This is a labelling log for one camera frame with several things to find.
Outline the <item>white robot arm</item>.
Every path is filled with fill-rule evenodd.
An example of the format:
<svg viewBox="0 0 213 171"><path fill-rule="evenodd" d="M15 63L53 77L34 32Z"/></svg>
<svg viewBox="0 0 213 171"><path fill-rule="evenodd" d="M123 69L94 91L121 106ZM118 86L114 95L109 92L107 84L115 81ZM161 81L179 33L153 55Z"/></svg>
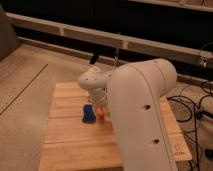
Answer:
<svg viewBox="0 0 213 171"><path fill-rule="evenodd" d="M124 171L178 171L160 109L176 81L175 67L162 58L108 72L94 66L79 77L91 103L109 111Z"/></svg>

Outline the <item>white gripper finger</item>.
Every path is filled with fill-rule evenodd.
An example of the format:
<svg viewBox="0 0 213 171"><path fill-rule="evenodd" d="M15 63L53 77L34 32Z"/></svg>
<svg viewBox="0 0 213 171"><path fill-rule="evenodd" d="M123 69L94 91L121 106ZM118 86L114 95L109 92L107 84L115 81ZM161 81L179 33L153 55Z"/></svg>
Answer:
<svg viewBox="0 0 213 171"><path fill-rule="evenodd" d="M100 119L104 120L106 116L109 115L108 107L100 107Z"/></svg>

